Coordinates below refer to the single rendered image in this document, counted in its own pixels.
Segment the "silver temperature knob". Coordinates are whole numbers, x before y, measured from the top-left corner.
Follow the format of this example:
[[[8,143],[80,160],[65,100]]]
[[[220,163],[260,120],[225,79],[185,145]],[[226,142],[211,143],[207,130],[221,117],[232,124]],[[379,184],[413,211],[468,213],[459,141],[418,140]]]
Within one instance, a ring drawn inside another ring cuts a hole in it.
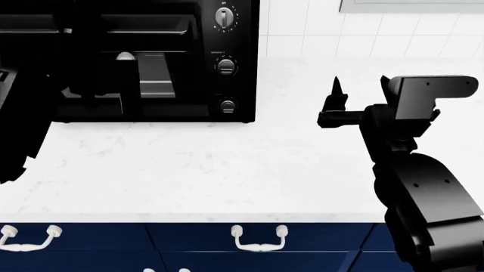
[[[237,72],[237,62],[231,58],[217,60],[216,70],[223,76],[232,76]]]

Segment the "blue cabinet drawers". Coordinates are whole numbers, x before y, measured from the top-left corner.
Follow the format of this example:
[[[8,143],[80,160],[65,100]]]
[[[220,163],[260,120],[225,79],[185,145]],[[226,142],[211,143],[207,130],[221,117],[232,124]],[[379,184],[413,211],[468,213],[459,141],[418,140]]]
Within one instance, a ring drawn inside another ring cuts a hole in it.
[[[277,226],[286,226],[283,251],[319,252],[359,249],[372,224],[348,223],[251,223],[242,224],[240,244],[279,244]],[[147,224],[147,232],[159,251],[229,252],[238,251],[231,228],[234,224]]]

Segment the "glass toaster oven door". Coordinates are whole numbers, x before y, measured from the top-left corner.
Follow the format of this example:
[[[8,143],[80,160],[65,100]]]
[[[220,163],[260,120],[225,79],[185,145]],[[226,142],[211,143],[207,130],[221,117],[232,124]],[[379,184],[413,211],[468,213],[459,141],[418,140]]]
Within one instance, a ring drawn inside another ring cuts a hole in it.
[[[193,122],[209,116],[198,4],[144,0],[142,7],[137,15],[106,15],[114,29],[102,53],[109,59],[128,51],[138,61],[141,115],[124,117],[115,92],[97,96],[97,106],[90,107],[64,90],[56,122]]]

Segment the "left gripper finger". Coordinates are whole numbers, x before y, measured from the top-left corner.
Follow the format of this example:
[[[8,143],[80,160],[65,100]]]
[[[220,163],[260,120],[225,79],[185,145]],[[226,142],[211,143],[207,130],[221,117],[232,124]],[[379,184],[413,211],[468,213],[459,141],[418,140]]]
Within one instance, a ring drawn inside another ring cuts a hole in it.
[[[139,83],[138,61],[127,51],[121,52],[116,57],[121,79],[120,101],[123,115],[141,115],[141,92]]]

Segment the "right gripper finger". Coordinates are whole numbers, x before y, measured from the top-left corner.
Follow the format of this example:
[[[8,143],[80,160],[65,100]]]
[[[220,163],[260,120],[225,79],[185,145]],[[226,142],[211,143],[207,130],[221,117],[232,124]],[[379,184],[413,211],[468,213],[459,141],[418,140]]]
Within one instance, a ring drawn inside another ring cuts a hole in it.
[[[389,106],[396,106],[398,95],[394,91],[394,84],[391,79],[386,76],[380,77],[380,85],[383,90],[384,97]]]
[[[345,111],[348,95],[343,93],[340,81],[337,76],[334,77],[331,93],[326,97],[322,111]]]

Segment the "black toaster oven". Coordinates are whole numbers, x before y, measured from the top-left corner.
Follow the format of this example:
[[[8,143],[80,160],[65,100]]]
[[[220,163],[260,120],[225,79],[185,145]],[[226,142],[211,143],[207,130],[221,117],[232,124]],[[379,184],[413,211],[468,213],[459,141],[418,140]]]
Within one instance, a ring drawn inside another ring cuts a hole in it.
[[[194,122],[253,122],[256,115],[256,81],[261,0],[182,0],[194,1],[200,9],[204,41],[205,87],[209,95],[209,116]],[[234,22],[226,29],[215,20],[219,8],[230,8]],[[223,76],[216,70],[217,60],[231,58],[237,72]],[[234,113],[222,113],[224,100],[237,104]]]

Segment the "large silver timer knob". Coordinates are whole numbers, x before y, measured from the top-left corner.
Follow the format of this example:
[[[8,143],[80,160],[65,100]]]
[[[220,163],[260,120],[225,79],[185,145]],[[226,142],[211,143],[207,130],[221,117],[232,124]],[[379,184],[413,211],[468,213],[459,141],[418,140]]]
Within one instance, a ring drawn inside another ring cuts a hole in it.
[[[234,22],[234,13],[230,8],[219,8],[215,13],[216,23],[223,29],[228,28]]]

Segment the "navy blue drawer front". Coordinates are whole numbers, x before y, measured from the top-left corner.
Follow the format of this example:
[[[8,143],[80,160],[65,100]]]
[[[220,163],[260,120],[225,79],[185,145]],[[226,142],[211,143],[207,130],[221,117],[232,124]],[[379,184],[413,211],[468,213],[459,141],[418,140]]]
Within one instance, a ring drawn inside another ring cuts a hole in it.
[[[61,228],[46,247],[47,251],[153,251],[147,229],[143,224],[130,223],[9,223],[17,228],[15,237],[5,244],[40,245],[47,239],[47,229]]]
[[[348,272],[357,251],[161,252],[167,272]]]

